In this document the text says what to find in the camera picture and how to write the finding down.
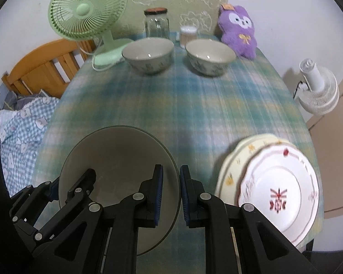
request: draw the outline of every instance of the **white container lid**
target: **white container lid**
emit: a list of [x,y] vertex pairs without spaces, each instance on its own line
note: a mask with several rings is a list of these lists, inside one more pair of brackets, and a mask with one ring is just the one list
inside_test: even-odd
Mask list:
[[198,29],[195,26],[181,26],[180,33],[186,35],[195,35]]

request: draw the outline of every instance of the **yellow bow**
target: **yellow bow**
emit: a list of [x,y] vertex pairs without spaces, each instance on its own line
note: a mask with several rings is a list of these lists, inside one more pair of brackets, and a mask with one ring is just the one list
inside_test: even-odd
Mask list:
[[248,40],[251,40],[251,37],[248,35],[248,36],[245,36],[245,35],[243,35],[243,34],[239,34],[239,38],[240,39],[242,39],[242,42],[244,43],[244,44],[250,44],[249,42],[248,42]]

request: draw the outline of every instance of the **jar lid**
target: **jar lid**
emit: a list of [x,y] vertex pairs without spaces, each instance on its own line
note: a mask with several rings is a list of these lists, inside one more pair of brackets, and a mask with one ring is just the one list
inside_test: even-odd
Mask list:
[[144,11],[145,15],[158,15],[158,14],[165,14],[168,12],[168,9],[157,7],[157,8],[149,8]]
[[187,35],[195,35],[197,33],[197,28],[195,26],[181,26],[180,32]]

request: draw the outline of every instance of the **tablecloth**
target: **tablecloth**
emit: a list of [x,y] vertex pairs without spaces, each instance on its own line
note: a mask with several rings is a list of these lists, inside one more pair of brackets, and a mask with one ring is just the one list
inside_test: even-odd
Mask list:
[[[103,127],[129,125],[159,139],[176,164],[213,193],[224,158],[243,138],[273,133],[295,144],[322,182],[304,120],[286,85],[260,50],[254,61],[237,59],[220,77],[199,75],[176,44],[166,71],[142,75],[120,63],[95,72],[85,63],[72,80],[48,125],[33,184],[54,180],[72,148]],[[47,208],[46,213],[56,210]],[[313,227],[300,245],[323,226],[323,196]],[[137,258],[137,273],[205,273],[204,230],[188,229],[183,212],[166,239]]]

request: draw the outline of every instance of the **fan base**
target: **fan base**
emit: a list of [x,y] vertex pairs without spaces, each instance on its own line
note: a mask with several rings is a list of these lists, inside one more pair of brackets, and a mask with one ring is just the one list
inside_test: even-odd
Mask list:
[[97,67],[111,67],[117,64],[122,58],[122,50],[127,44],[133,42],[128,38],[112,41],[111,46],[100,46],[94,54],[94,65]]

